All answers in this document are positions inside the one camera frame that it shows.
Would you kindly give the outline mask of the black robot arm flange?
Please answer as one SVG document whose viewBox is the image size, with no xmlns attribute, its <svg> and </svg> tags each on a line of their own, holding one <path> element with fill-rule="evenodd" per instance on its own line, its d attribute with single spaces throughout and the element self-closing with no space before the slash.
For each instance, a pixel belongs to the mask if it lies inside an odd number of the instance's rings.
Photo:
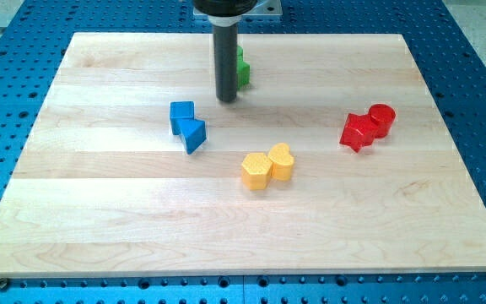
<svg viewBox="0 0 486 304">
<path fill-rule="evenodd" d="M 257 0 L 193 0 L 192 4 L 208 17 L 226 19 L 248 13 L 257 5 Z"/>
</svg>

